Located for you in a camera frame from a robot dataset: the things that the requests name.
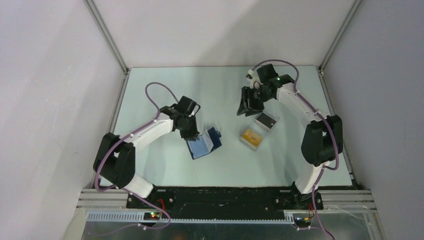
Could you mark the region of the blue card holder wallet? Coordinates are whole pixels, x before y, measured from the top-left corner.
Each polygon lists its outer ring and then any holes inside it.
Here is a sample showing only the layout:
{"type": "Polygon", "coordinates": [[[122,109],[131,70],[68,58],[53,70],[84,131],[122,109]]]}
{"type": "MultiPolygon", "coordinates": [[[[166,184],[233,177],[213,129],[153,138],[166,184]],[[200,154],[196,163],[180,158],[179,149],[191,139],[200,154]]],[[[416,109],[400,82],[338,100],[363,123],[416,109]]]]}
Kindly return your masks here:
{"type": "Polygon", "coordinates": [[[187,140],[186,144],[193,160],[209,155],[222,146],[222,134],[215,127],[204,131],[196,140],[187,140]]]}

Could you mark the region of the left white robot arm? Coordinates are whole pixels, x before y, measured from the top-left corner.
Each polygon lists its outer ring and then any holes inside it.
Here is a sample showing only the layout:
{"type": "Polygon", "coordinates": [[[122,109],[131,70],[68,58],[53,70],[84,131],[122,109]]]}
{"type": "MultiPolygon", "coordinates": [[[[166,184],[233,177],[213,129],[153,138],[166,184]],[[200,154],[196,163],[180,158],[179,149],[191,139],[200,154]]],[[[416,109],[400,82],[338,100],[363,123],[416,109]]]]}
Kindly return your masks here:
{"type": "Polygon", "coordinates": [[[108,132],[100,142],[93,163],[94,187],[99,192],[116,188],[139,196],[145,208],[153,208],[158,202],[154,184],[136,172],[136,153],[160,137],[179,131],[185,141],[195,141],[200,133],[196,114],[201,106],[187,96],[177,103],[157,109],[147,123],[126,135],[108,132]]]}

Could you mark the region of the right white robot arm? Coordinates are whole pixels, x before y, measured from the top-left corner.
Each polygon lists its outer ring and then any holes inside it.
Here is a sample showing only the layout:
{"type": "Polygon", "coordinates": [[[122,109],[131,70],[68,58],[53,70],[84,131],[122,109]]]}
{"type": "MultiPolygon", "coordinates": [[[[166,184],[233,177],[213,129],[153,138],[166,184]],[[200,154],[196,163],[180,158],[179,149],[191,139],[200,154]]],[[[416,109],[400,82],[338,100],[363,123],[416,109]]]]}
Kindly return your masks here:
{"type": "Polygon", "coordinates": [[[293,66],[296,78],[280,75],[273,64],[260,63],[248,70],[248,86],[241,89],[238,116],[252,116],[265,110],[265,102],[276,100],[283,104],[304,127],[300,145],[308,166],[297,177],[291,194],[291,204],[304,209],[311,202],[324,170],[335,171],[343,152],[343,122],[338,115],[328,115],[315,107],[298,89],[300,72],[293,66]]]}

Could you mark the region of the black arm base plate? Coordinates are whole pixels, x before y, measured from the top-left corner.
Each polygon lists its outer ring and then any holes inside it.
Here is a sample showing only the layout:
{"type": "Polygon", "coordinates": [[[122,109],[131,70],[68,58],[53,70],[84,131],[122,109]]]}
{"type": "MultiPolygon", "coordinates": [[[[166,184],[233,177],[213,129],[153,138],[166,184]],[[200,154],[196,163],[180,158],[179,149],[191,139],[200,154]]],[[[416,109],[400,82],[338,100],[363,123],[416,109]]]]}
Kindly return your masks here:
{"type": "Polygon", "coordinates": [[[323,210],[319,192],[295,186],[155,187],[146,199],[173,220],[284,220],[288,210],[323,210]]]}

